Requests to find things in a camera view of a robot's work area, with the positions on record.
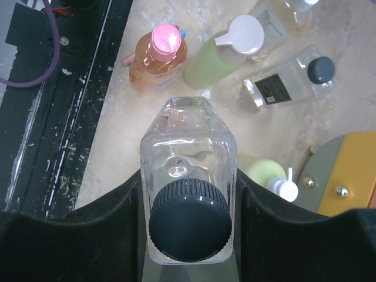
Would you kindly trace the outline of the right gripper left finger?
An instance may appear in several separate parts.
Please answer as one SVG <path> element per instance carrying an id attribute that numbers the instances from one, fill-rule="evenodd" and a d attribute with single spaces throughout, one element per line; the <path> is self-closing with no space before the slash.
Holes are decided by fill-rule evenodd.
<path id="1" fill-rule="evenodd" d="M 1 213 L 2 281 L 140 281 L 141 176 L 61 218 Z"/>

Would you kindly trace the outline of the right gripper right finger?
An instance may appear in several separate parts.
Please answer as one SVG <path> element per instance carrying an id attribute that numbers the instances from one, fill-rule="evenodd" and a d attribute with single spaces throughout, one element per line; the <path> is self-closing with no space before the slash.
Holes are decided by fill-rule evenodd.
<path id="1" fill-rule="evenodd" d="M 374 281 L 375 210 L 334 217 L 292 204 L 237 173 L 241 281 Z"/>

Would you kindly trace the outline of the green pump lotion bottle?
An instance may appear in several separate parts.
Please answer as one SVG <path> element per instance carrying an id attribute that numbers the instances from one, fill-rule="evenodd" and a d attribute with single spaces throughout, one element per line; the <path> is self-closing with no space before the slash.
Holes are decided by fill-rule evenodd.
<path id="1" fill-rule="evenodd" d="M 239 154 L 237 165 L 254 182 L 292 203 L 298 197 L 298 187 L 293 181 L 293 168 L 261 157 Z"/>

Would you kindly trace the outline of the clear square bottle front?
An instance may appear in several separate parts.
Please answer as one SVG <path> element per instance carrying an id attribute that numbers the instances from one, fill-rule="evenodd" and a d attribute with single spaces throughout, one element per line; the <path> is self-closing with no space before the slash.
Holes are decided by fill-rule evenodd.
<path id="1" fill-rule="evenodd" d="M 233 251 L 237 145 L 209 101 L 169 99 L 140 142 L 150 258 L 216 264 Z"/>

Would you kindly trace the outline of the clear square bottle black label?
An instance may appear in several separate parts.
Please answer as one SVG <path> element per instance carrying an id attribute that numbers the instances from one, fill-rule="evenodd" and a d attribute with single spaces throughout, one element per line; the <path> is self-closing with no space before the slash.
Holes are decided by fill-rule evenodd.
<path id="1" fill-rule="evenodd" d="M 334 89 L 334 61 L 315 45 L 253 72 L 244 90 L 258 110 L 320 100 Z"/>

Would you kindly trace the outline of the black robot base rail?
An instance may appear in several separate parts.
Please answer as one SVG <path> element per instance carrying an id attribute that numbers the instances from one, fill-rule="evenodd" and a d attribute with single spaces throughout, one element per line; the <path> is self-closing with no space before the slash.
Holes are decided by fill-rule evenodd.
<path id="1" fill-rule="evenodd" d="M 1 85 L 1 210 L 47 219 L 75 207 L 131 1 L 51 1 L 56 69 Z"/>

